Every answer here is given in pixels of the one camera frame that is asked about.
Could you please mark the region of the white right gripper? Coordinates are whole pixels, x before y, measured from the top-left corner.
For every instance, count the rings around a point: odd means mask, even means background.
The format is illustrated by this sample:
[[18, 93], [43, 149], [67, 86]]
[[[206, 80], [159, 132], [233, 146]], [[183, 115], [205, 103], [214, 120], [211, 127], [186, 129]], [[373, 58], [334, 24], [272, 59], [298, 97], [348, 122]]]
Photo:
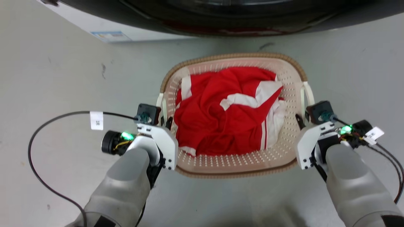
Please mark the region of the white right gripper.
[[299, 167], [302, 170], [309, 169], [314, 166], [314, 161], [323, 164], [318, 141], [335, 136], [335, 124], [326, 122], [321, 125], [306, 126], [300, 114], [295, 114], [295, 118], [301, 130], [295, 140], [295, 153]]

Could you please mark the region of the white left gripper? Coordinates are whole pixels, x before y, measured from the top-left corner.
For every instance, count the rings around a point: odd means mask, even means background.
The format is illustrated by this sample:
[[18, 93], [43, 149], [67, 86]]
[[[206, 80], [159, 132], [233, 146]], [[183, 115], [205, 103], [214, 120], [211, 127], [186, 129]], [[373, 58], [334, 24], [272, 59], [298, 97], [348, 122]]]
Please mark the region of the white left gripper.
[[162, 153], [160, 157], [166, 159], [166, 168], [174, 171], [177, 167], [179, 147], [177, 139], [170, 131], [172, 125], [173, 117], [169, 117], [165, 127], [138, 123], [137, 128], [139, 133], [151, 136]]

